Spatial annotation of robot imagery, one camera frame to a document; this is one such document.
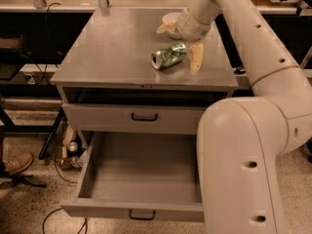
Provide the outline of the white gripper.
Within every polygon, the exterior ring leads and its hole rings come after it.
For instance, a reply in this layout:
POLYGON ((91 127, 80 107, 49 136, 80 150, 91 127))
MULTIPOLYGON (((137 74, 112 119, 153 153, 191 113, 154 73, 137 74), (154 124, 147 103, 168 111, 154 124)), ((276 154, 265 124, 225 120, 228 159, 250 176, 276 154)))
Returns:
MULTIPOLYGON (((186 42, 200 42, 202 41, 211 26, 209 24, 203 24, 197 21, 187 9, 184 9, 177 21, 164 22, 160 25, 157 33, 170 33, 180 34, 181 38, 186 42)), ((188 48, 188 57, 190 60, 190 71, 192 74, 196 74, 202 66, 204 46, 202 43, 196 43, 188 48)))

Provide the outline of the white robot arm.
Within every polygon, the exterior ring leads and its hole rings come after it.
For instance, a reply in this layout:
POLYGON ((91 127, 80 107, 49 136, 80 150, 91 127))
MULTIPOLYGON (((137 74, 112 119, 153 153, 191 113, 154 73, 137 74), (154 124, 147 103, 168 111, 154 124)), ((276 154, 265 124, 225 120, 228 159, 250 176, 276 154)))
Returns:
POLYGON ((197 160, 209 234, 289 234, 276 159, 312 137, 312 87, 251 0, 193 0, 175 22, 201 65, 201 41, 224 16, 253 90, 211 105, 200 119, 197 160))

